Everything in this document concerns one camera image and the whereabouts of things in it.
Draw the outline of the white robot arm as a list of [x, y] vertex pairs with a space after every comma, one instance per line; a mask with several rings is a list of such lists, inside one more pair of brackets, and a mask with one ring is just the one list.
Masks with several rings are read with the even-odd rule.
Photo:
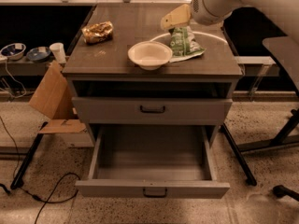
[[241, 7], [255, 7], [293, 41], [299, 43], [299, 0], [192, 0], [161, 19], [161, 28], [185, 26], [190, 19], [203, 25], [216, 24]]

